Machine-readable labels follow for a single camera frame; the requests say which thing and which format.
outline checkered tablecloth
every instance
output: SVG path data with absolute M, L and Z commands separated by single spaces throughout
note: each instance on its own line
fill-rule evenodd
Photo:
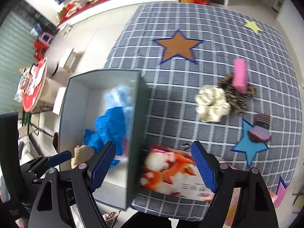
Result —
M 263 30 L 257 36 L 244 27 L 256 21 Z M 204 40 L 194 49 L 198 64 L 183 58 L 160 65 L 163 47 L 152 39 L 170 38 L 176 30 L 186 38 Z M 240 140 L 242 117 L 235 113 L 219 123 L 199 121 L 194 96 L 203 85 L 216 85 L 233 70 L 233 60 L 244 58 L 249 82 L 257 88 L 246 98 L 241 114 L 250 123 L 253 115 L 271 115 L 269 150 L 258 153 L 257 167 L 267 187 L 275 191 L 279 176 L 288 184 L 296 164 L 302 127 L 301 100 L 295 72 L 278 31 L 246 15 L 188 3 L 152 3 L 139 6 L 126 24 L 105 68 L 138 68 L 150 88 L 146 139 L 149 144 L 180 148 L 199 140 L 209 153 L 220 156 L 240 170 L 247 170 L 244 153 L 232 152 Z M 142 212 L 165 217 L 201 220 L 209 203 L 166 196 L 141 189 L 133 206 Z

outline pink eraser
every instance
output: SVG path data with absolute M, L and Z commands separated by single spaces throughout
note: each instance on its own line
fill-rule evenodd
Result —
M 234 76 L 232 80 L 233 87 L 242 94 L 247 94 L 248 89 L 248 73 L 247 65 L 244 59 L 235 59 L 234 64 Z

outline star cutout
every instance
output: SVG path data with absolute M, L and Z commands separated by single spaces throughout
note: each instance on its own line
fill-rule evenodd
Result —
M 285 194 L 287 192 L 287 185 L 284 182 L 284 180 L 281 178 L 281 176 L 279 177 L 279 185 L 276 191 L 276 195 L 278 196 L 277 199 L 274 201 L 273 206 L 275 208 L 279 207 L 280 204 L 282 203 Z
M 183 57 L 196 64 L 191 49 L 203 42 L 199 39 L 186 39 L 179 30 L 170 39 L 154 39 L 153 41 L 164 47 L 161 64 L 175 56 Z
M 243 20 L 246 22 L 246 24 L 244 26 L 253 30 L 256 35 L 259 35 L 259 31 L 263 32 L 263 30 L 258 27 L 258 25 L 256 24 L 255 21 L 249 21 L 249 20 L 246 20 L 245 18 L 243 18 Z
M 245 153 L 247 165 L 250 166 L 256 153 L 268 150 L 268 146 L 265 143 L 253 143 L 248 137 L 248 130 L 253 126 L 243 119 L 243 135 L 241 140 L 231 149 L 233 152 Z

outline blue gripper pad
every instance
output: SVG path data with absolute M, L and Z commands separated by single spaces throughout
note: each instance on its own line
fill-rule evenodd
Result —
M 57 165 L 62 164 L 65 161 L 70 160 L 71 158 L 72 158 L 72 153 L 69 150 L 65 150 L 62 153 L 50 157 L 47 160 L 46 165 L 48 167 L 55 167 Z
M 219 172 L 218 160 L 213 154 L 207 153 L 199 141 L 194 141 L 191 144 L 191 155 L 205 186 L 215 193 L 218 187 L 216 182 Z
M 93 157 L 88 161 L 88 176 L 91 180 L 90 189 L 92 193 L 101 186 L 115 155 L 115 143 L 108 141 L 100 153 L 93 155 Z

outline open box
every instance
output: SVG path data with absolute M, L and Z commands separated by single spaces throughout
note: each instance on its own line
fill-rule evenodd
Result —
M 106 111 L 104 94 L 120 85 L 130 87 L 134 104 L 127 153 L 116 167 L 109 169 L 93 196 L 98 202 L 126 210 L 137 193 L 146 122 L 148 90 L 141 71 L 94 70 L 70 77 L 62 106 L 58 152 L 69 150 L 74 157 L 74 148 L 83 144 L 85 129 L 96 131 L 95 119 Z M 60 165 L 60 170 L 69 169 L 70 161 Z

